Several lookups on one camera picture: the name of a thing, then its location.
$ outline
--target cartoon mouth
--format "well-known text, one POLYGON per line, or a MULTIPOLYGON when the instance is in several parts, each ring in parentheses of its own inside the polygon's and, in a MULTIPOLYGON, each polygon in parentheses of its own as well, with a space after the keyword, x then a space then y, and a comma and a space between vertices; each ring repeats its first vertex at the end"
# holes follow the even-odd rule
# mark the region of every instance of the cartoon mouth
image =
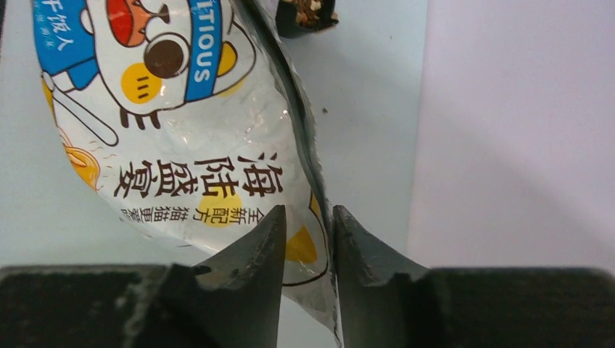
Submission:
POLYGON ((107 0, 107 16, 115 40, 126 47, 135 47, 145 41, 145 27, 153 17, 169 23, 167 5, 154 14, 147 11, 140 0, 107 0))

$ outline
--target cat food bag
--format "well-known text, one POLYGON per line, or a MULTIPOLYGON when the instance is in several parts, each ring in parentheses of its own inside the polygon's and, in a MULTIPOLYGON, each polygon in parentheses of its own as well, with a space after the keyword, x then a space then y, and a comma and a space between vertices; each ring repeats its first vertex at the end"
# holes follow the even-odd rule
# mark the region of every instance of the cat food bag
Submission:
POLYGON ((215 254, 286 206, 284 294, 335 331, 314 120, 253 0, 33 0, 75 172, 146 237, 215 254))

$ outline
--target pink surface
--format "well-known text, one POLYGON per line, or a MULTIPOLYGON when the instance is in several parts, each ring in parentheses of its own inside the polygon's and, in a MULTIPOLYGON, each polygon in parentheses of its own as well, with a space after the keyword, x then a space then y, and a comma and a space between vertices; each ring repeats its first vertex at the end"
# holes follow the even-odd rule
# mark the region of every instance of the pink surface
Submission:
POLYGON ((409 255, 615 271, 615 2, 429 6, 409 255))

